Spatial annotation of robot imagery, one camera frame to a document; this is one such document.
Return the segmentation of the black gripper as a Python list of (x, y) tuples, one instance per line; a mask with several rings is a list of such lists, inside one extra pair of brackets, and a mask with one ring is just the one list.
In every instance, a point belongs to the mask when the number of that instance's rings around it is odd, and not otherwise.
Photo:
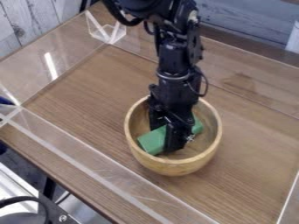
[(166, 125), (166, 153), (180, 150), (192, 135), (195, 120), (192, 107), (202, 97), (202, 73), (156, 74), (159, 82), (151, 84), (148, 103), (150, 129)]

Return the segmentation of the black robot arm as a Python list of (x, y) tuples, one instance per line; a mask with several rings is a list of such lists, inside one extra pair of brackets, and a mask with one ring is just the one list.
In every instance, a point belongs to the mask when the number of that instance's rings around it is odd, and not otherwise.
[(154, 36), (159, 59), (159, 82), (147, 98), (150, 129), (166, 128), (163, 151), (184, 147), (192, 137), (192, 107), (206, 95), (202, 60), (202, 18), (194, 0), (103, 0), (108, 12), (124, 26), (143, 25)]

